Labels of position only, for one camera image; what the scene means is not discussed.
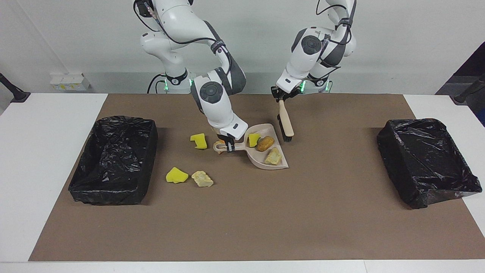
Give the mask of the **beige plastic dustpan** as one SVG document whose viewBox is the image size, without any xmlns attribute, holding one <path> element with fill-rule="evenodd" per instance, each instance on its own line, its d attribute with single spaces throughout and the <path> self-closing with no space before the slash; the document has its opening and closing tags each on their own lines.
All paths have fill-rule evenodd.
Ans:
<svg viewBox="0 0 485 273">
<path fill-rule="evenodd" d="M 255 147 L 249 147 L 248 137 L 251 133 L 259 134 L 260 138 L 267 136 L 272 137 L 274 139 L 274 143 L 266 151 L 257 151 Z M 281 155 L 281 159 L 278 163 L 266 163 L 265 160 L 273 149 L 278 150 L 279 154 Z M 257 124 L 251 127 L 246 126 L 246 132 L 241 137 L 240 142 L 235 141 L 233 151 L 245 151 L 250 161 L 260 169 L 277 170 L 286 169 L 289 167 L 282 147 L 278 141 L 277 133 L 275 132 L 273 125 L 270 123 Z"/>
</svg>

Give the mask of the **beige hand brush black bristles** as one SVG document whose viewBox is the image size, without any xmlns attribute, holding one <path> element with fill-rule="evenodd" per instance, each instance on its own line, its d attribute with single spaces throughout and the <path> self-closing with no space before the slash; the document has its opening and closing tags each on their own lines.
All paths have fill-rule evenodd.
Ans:
<svg viewBox="0 0 485 273">
<path fill-rule="evenodd" d="M 278 101 L 278 120 L 280 122 L 281 132 L 283 134 L 284 142 L 291 142 L 294 136 L 293 127 L 289 118 L 288 111 L 286 110 L 284 100 Z"/>
</svg>

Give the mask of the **yellow notched sponge piece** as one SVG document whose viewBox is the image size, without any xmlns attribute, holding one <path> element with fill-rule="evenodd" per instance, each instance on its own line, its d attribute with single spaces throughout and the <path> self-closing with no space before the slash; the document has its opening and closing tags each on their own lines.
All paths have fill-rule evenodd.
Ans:
<svg viewBox="0 0 485 273">
<path fill-rule="evenodd" d="M 199 133 L 195 135 L 191 135 L 189 138 L 190 141 L 193 141 L 195 143 L 195 148 L 199 150 L 204 150 L 208 148 L 206 139 L 205 139 L 205 134 L 204 133 Z"/>
</svg>

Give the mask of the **brown peanut-shaped bread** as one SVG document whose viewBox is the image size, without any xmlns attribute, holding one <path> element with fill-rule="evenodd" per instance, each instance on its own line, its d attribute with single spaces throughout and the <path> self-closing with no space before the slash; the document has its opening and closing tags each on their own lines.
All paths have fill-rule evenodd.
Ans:
<svg viewBox="0 0 485 273">
<path fill-rule="evenodd" d="M 259 152 L 264 152 L 268 150 L 270 147 L 272 147 L 272 145 L 274 145 L 274 138 L 267 135 L 258 140 L 258 143 L 256 145 L 256 150 Z"/>
</svg>

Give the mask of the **beige stone-like chunk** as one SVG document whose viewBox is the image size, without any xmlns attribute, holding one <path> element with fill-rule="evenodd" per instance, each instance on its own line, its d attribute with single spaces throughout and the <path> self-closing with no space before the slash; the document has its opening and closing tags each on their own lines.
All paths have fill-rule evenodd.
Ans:
<svg viewBox="0 0 485 273">
<path fill-rule="evenodd" d="M 282 154 L 277 147 L 273 147 L 270 152 L 267 154 L 264 163 L 266 165 L 277 166 L 280 165 L 282 161 Z"/>
</svg>

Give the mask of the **black bag lined bin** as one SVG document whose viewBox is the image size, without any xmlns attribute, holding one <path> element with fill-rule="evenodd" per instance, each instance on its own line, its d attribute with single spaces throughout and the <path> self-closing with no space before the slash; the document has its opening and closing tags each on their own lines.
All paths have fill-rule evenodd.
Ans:
<svg viewBox="0 0 485 273">
<path fill-rule="evenodd" d="M 108 116 L 97 120 L 68 186 L 73 200 L 97 206 L 141 204 L 157 144 L 152 119 Z"/>
<path fill-rule="evenodd" d="M 438 119 L 392 119 L 376 137 L 401 200 L 411 209 L 481 193 L 447 127 Z"/>
</svg>

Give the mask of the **pale crumpled beige chunk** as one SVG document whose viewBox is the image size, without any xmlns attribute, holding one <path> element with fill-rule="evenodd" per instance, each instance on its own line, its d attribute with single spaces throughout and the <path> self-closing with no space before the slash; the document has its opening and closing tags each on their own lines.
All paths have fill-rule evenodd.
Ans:
<svg viewBox="0 0 485 273">
<path fill-rule="evenodd" d="M 214 184 L 214 181 L 205 171 L 196 171 L 192 174 L 192 179 L 196 182 L 199 188 L 211 187 Z"/>
</svg>

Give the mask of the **yellow rounded sponge piece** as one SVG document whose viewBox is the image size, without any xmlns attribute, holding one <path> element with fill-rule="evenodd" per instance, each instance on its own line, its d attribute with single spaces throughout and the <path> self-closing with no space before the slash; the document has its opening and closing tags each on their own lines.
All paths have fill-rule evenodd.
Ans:
<svg viewBox="0 0 485 273">
<path fill-rule="evenodd" d="M 174 184 L 183 183 L 187 181 L 188 178 L 189 178 L 189 174 L 183 172 L 182 170 L 176 167 L 173 167 L 172 169 L 170 169 L 170 171 L 165 176 L 166 182 L 174 183 Z"/>
</svg>

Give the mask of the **brown paper table mat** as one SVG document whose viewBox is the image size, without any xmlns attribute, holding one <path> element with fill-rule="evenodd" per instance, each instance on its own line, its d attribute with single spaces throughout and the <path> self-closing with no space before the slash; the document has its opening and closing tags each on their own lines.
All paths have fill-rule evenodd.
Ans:
<svg viewBox="0 0 485 273">
<path fill-rule="evenodd" d="M 287 169 L 261 170 L 244 152 L 217 154 L 191 95 L 111 94 L 99 118 L 156 122 L 149 190 L 135 206 L 75 202 L 64 186 L 30 261 L 485 259 L 463 200 L 413 210 L 383 165 L 376 136 L 414 115 L 402 95 L 310 94 L 286 103 L 296 135 Z M 168 183 L 176 167 L 189 174 Z M 199 188 L 205 171 L 214 181 Z"/>
</svg>

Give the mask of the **black stand pole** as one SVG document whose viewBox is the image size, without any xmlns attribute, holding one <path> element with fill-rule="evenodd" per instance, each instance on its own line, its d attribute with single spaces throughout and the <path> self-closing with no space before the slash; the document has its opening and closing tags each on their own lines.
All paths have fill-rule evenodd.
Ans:
<svg viewBox="0 0 485 273">
<path fill-rule="evenodd" d="M 464 102 L 466 102 L 468 96 L 475 94 L 483 88 L 485 88 L 485 73 L 478 76 L 478 78 L 470 86 L 468 86 L 460 94 L 454 96 L 453 99 L 455 102 L 463 104 Z"/>
<path fill-rule="evenodd" d="M 31 95 L 31 92 L 23 91 L 16 85 L 12 84 L 2 73 L 0 73 L 0 83 L 12 93 L 14 98 L 11 100 L 11 103 L 23 103 Z"/>
</svg>

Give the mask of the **dark background cabinet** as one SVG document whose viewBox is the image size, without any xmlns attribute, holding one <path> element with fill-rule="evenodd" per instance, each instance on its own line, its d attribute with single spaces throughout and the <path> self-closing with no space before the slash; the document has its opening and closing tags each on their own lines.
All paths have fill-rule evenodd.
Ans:
<svg viewBox="0 0 485 273">
<path fill-rule="evenodd" d="M 455 104 L 468 106 L 485 127 L 485 88 L 468 96 L 463 104 L 459 104 L 453 99 L 454 96 L 464 91 L 483 73 L 485 73 L 485 42 L 471 54 L 435 94 L 447 95 Z"/>
</svg>

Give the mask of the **white wall socket box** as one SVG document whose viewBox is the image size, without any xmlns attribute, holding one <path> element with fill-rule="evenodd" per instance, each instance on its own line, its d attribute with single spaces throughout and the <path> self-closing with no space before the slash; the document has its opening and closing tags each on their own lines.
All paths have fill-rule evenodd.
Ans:
<svg viewBox="0 0 485 273">
<path fill-rule="evenodd" d="M 87 91 L 91 84 L 83 73 L 50 74 L 50 85 L 56 91 Z"/>
</svg>

